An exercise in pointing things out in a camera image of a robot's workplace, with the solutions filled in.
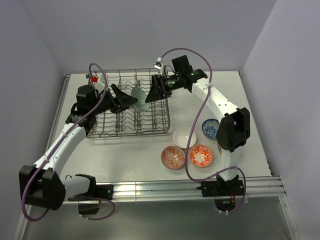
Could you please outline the pale green bowl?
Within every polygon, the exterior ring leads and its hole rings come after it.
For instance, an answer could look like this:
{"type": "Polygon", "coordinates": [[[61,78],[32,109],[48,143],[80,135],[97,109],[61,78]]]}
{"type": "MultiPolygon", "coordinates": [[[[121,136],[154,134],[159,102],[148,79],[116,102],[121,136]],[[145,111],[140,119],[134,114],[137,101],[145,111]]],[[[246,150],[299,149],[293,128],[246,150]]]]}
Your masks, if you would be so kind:
{"type": "Polygon", "coordinates": [[[150,108],[150,104],[146,103],[145,100],[147,98],[146,93],[140,88],[133,88],[131,91],[131,96],[138,100],[137,103],[134,103],[130,106],[136,112],[146,112],[150,108]]]}

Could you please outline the orange geometric pattern bowl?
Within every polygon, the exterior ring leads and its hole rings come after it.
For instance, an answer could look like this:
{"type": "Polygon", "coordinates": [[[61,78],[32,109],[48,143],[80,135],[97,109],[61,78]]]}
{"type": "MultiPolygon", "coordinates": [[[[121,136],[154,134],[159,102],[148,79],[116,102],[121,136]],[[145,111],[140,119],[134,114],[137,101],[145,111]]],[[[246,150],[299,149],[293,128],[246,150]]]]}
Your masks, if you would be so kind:
{"type": "Polygon", "coordinates": [[[178,146],[167,146],[161,152],[160,159],[166,168],[178,170],[185,164],[185,152],[178,146]]]}

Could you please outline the orange floral pattern bowl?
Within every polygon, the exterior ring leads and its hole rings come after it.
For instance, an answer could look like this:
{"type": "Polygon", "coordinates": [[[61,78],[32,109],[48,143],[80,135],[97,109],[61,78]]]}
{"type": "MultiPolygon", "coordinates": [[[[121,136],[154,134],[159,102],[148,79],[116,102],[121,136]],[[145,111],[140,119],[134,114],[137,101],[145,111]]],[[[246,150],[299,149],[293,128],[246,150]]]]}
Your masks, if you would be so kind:
{"type": "Polygon", "coordinates": [[[212,163],[214,155],[211,149],[206,145],[197,144],[189,149],[188,158],[196,167],[205,168],[212,163]]]}

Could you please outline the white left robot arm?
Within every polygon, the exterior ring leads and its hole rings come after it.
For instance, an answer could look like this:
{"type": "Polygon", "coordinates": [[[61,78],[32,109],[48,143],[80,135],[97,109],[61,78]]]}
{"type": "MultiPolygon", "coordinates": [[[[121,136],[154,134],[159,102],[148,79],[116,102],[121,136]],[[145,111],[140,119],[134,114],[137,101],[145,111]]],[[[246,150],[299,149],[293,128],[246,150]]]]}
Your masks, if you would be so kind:
{"type": "Polygon", "coordinates": [[[98,92],[92,85],[80,86],[76,103],[65,121],[62,132],[32,166],[19,171],[21,202],[49,210],[57,210],[64,200],[81,195],[86,200],[96,197],[96,179],[87,174],[76,174],[61,180],[61,171],[76,147],[86,138],[96,116],[106,111],[117,114],[127,110],[138,99],[122,92],[115,84],[112,90],[98,92]]]}

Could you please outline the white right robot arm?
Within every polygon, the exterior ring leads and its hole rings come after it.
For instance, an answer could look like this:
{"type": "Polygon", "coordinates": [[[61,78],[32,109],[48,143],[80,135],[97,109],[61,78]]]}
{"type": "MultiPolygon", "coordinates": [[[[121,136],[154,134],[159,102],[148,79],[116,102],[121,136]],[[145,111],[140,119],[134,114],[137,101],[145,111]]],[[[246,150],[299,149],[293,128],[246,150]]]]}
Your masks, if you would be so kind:
{"type": "Polygon", "coordinates": [[[239,152],[251,135],[250,112],[246,107],[239,108],[230,102],[212,85],[212,76],[201,69],[193,69],[186,55],[173,59],[172,65],[173,75],[166,76],[162,58],[157,59],[154,68],[158,73],[151,77],[145,102],[167,99],[174,90],[187,89],[201,99],[204,106],[208,106],[219,122],[216,140],[221,147],[221,162],[216,189],[227,195],[234,188],[232,181],[238,177],[239,152]]]}

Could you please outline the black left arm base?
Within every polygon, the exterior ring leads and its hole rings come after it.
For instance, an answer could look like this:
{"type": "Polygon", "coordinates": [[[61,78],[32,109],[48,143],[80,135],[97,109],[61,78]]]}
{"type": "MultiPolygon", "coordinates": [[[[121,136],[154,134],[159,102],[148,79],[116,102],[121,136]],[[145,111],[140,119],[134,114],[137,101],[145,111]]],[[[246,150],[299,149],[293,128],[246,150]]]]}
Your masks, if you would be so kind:
{"type": "Polygon", "coordinates": [[[113,184],[98,184],[86,193],[77,194],[67,198],[68,201],[89,201],[95,199],[112,200],[114,193],[113,184]]]}

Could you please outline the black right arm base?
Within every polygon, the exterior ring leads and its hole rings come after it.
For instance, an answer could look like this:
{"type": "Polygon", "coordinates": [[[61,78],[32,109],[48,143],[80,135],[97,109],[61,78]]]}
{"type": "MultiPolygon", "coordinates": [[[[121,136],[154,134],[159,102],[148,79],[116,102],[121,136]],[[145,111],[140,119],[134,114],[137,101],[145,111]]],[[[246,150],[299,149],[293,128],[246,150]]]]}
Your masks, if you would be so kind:
{"type": "Polygon", "coordinates": [[[243,196],[246,190],[238,174],[227,181],[218,175],[216,180],[202,181],[196,189],[201,191],[203,197],[243,196]]]}

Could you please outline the plain white bowl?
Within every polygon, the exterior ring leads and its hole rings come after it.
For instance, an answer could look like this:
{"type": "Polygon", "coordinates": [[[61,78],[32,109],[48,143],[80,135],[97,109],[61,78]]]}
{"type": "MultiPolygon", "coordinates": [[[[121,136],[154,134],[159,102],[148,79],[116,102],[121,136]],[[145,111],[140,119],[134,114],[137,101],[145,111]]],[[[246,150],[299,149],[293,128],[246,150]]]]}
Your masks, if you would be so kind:
{"type": "Polygon", "coordinates": [[[189,141],[190,132],[191,129],[188,127],[177,128],[172,135],[174,144],[179,148],[185,149],[189,141]]]}

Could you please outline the blue floral bowl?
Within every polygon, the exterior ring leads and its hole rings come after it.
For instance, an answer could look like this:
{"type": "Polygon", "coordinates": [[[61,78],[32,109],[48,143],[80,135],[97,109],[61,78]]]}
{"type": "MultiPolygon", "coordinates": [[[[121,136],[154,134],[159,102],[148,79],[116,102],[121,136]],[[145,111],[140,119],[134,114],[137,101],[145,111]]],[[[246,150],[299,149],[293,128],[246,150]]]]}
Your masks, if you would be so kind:
{"type": "Polygon", "coordinates": [[[219,129],[220,123],[217,119],[215,118],[209,118],[206,119],[202,123],[202,132],[203,134],[211,139],[211,140],[216,140],[217,139],[217,134],[218,134],[218,129],[219,129]]]}

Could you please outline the aluminium mounting rail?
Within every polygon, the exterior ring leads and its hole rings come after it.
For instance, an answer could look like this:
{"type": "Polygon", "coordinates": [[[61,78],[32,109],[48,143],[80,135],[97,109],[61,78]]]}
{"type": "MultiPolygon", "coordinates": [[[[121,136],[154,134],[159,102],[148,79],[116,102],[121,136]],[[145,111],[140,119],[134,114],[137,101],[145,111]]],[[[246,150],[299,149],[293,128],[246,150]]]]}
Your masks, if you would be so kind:
{"type": "MultiPolygon", "coordinates": [[[[111,200],[124,202],[186,201],[203,199],[201,184],[192,180],[98,182],[99,188],[113,186],[111,200]]],[[[286,190],[279,176],[247,177],[246,197],[284,197],[286,190]]]]}

